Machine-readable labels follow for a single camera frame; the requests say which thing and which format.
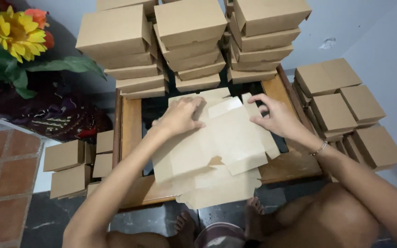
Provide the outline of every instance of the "hand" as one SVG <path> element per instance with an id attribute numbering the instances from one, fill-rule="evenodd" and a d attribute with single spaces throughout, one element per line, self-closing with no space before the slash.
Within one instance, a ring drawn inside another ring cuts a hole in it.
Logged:
<path id="1" fill-rule="evenodd" d="M 179 101 L 173 101 L 163 116 L 153 121 L 153 127 L 158 127 L 168 132 L 169 137 L 190 131 L 194 128 L 205 127 L 201 121 L 192 119 L 192 115 L 205 99 L 181 98 Z"/>
<path id="2" fill-rule="evenodd" d="M 271 99 L 265 94 L 258 94 L 247 100 L 248 103 L 253 103 L 255 101 L 262 101 L 264 105 L 261 105 L 258 109 L 261 113 L 269 111 L 269 114 L 264 117 L 251 116 L 251 121 L 253 123 L 283 138 L 290 138 L 295 141 L 301 137 L 302 134 L 309 132 L 295 115 L 290 113 L 283 102 Z"/>

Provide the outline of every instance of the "bracelet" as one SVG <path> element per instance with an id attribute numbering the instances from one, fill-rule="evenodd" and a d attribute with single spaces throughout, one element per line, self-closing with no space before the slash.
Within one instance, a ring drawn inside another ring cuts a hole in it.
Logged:
<path id="1" fill-rule="evenodd" d="M 321 146 L 321 148 L 320 148 L 319 150 L 317 150 L 316 152 L 311 153 L 311 154 L 309 154 L 309 155 L 311 155 L 311 156 L 317 155 L 317 154 L 320 153 L 322 150 L 324 150 L 324 148 L 325 148 L 326 146 L 327 146 L 327 141 L 324 141 L 323 146 Z"/>

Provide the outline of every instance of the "left hand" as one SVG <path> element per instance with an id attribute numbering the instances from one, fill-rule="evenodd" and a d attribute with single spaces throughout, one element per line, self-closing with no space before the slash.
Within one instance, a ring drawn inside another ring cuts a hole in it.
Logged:
<path id="1" fill-rule="evenodd" d="M 170 137 L 190 131 L 194 128 L 205 127 L 201 121 L 194 121 L 192 115 L 205 99 L 181 98 L 179 101 L 173 101 L 163 116 L 153 121 L 153 127 L 165 130 Z"/>

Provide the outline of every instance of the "foot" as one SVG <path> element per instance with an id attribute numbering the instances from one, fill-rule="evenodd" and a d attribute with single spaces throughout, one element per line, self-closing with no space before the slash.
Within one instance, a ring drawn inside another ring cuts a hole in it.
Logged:
<path id="1" fill-rule="evenodd" d="M 177 216 L 174 227 L 176 228 L 176 235 L 174 237 L 178 242 L 178 247 L 193 248 L 196 223 L 187 211 L 183 211 Z"/>
<path id="2" fill-rule="evenodd" d="M 258 200 L 258 197 L 248 199 L 244 208 L 244 216 L 246 218 L 246 231 L 244 235 L 247 240 L 263 240 L 263 234 L 261 231 L 262 214 L 264 214 L 264 208 Z"/>

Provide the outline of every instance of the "wooden frame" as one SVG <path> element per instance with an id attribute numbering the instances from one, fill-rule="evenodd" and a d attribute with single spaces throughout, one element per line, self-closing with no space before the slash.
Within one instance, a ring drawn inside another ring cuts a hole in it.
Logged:
<path id="1" fill-rule="evenodd" d="M 264 92 L 284 102 L 303 125 L 313 131 L 282 66 L 280 65 L 277 70 L 279 77 L 262 82 Z M 139 135 L 142 133 L 141 111 L 140 99 L 126 100 L 116 91 L 113 167 L 141 141 L 142 137 Z M 289 153 L 281 154 L 278 158 L 259 167 L 263 184 L 322 175 L 318 162 L 308 155 L 308 151 L 291 140 L 286 140 L 286 143 Z M 161 203 L 175 200 L 175 197 L 170 182 L 156 184 L 154 175 L 140 177 L 134 182 L 121 208 Z"/>

